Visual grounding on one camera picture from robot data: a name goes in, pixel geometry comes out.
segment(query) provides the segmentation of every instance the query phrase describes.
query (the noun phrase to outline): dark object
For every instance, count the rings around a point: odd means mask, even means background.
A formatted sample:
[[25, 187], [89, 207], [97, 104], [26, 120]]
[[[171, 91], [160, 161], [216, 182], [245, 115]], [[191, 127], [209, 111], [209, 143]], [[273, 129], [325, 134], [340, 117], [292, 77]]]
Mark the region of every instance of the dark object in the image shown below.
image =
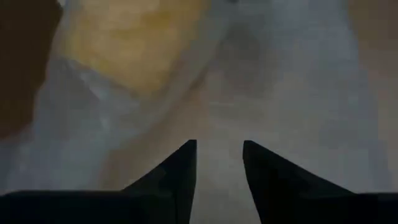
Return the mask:
[[0, 223], [188, 224], [197, 142], [188, 141], [121, 192], [17, 192], [0, 198]]
[[354, 194], [252, 141], [243, 160], [262, 223], [398, 223], [397, 194]]

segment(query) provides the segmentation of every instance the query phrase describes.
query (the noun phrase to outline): white floor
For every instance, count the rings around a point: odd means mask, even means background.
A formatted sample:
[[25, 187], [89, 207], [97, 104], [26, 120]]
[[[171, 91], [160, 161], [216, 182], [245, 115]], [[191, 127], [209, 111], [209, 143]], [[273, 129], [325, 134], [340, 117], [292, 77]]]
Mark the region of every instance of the white floor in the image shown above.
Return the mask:
[[364, 43], [361, 30], [382, 28], [355, 12], [343, 0], [241, 0], [205, 77], [85, 187], [120, 189], [198, 139], [192, 223], [259, 223], [242, 162], [252, 139], [354, 192], [398, 189], [398, 54]]

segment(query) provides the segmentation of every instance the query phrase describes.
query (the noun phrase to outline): gray surface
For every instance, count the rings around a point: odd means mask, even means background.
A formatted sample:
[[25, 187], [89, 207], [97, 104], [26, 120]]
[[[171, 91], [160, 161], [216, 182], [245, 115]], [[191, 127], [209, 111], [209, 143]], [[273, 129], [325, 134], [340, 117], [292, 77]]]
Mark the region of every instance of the gray surface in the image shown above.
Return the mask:
[[241, 2], [205, 79], [148, 135], [114, 152], [94, 188], [120, 189], [195, 138], [192, 223], [259, 223], [244, 139], [355, 192], [391, 190], [343, 1]]

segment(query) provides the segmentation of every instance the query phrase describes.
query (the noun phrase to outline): yellow object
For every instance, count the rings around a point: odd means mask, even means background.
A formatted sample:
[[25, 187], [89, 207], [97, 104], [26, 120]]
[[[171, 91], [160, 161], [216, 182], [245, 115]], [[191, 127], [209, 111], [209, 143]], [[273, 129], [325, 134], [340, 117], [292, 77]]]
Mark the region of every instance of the yellow object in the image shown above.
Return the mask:
[[165, 86], [210, 0], [80, 0], [61, 54], [139, 95]]

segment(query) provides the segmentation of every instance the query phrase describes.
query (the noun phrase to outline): plastic bag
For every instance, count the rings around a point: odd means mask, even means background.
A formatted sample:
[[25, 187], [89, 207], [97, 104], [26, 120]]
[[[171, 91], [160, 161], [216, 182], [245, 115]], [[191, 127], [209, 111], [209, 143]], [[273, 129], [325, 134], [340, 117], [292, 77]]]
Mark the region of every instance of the plastic bag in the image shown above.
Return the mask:
[[[76, 4], [65, 5], [53, 49], [65, 35]], [[35, 100], [32, 126], [13, 146], [17, 154], [6, 190], [95, 189], [109, 151], [158, 123], [198, 78], [226, 32], [230, 7], [227, 1], [211, 2], [172, 79], [150, 98], [139, 98], [54, 50]]]

